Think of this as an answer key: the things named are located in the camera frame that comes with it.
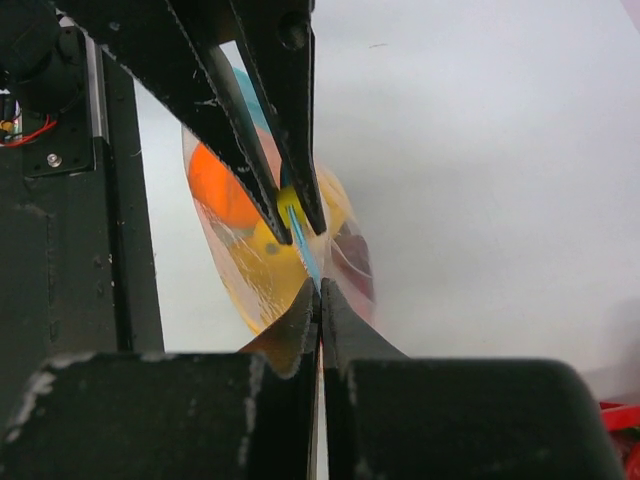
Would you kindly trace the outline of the orange tangerine toy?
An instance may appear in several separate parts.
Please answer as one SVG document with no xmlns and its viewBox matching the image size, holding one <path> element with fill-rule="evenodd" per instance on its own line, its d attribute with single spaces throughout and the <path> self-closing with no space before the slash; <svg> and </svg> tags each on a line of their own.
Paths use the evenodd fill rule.
<svg viewBox="0 0 640 480">
<path fill-rule="evenodd" d="M 253 229 L 260 215 L 246 192 L 219 160 L 199 143 L 187 169 L 192 196 L 228 227 Z"/>
</svg>

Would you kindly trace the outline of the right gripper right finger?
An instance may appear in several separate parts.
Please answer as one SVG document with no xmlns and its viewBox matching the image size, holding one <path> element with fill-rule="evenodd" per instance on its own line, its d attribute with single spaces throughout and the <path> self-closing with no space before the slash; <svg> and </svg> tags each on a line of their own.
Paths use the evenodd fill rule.
<svg viewBox="0 0 640 480">
<path fill-rule="evenodd" d="M 411 358 L 321 294 L 333 479 L 620 479 L 587 385 L 549 359 Z"/>
</svg>

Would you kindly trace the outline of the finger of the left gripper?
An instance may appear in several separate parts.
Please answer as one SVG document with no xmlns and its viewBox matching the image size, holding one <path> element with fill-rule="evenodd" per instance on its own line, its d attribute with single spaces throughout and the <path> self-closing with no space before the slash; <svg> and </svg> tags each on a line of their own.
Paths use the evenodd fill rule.
<svg viewBox="0 0 640 480">
<path fill-rule="evenodd" d="M 293 188 L 310 227 L 325 232 L 313 161 L 314 2 L 171 3 L 195 46 L 236 44 L 282 161 L 282 178 L 274 180 L 276 202 Z"/>
<path fill-rule="evenodd" d="M 57 1 L 240 183 L 281 244 L 292 242 L 276 186 L 233 70 L 221 49 L 197 47 L 169 1 Z"/>
</svg>

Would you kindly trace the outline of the yellow bell pepper toy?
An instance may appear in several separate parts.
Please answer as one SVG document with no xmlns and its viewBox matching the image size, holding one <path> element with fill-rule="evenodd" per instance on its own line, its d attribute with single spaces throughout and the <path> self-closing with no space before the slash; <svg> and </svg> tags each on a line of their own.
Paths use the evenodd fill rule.
<svg viewBox="0 0 640 480">
<path fill-rule="evenodd" d="M 329 232 L 312 239 L 311 246 L 323 274 L 329 275 L 348 264 L 344 235 L 351 205 L 333 173 L 322 168 L 318 180 Z M 255 335 L 285 313 L 308 278 L 297 249 L 277 244 L 262 221 L 249 236 L 216 247 L 214 261 L 234 306 Z"/>
</svg>

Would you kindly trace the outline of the papaya slice toy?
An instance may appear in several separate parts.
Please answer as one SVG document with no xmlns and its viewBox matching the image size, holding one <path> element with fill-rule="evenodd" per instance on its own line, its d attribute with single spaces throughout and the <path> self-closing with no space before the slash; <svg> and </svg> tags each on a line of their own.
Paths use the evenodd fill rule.
<svg viewBox="0 0 640 480">
<path fill-rule="evenodd" d="M 364 237 L 346 225 L 331 246 L 335 280 L 351 308 L 363 319 L 375 309 L 375 289 L 369 250 Z"/>
</svg>

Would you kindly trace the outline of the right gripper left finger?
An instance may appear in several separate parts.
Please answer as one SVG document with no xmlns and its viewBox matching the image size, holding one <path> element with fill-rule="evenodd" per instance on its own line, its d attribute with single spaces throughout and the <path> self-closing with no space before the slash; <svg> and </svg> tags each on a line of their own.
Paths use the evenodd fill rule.
<svg viewBox="0 0 640 480">
<path fill-rule="evenodd" d="M 318 294 L 235 353 L 56 356 L 1 439 L 5 479 L 312 479 Z"/>
</svg>

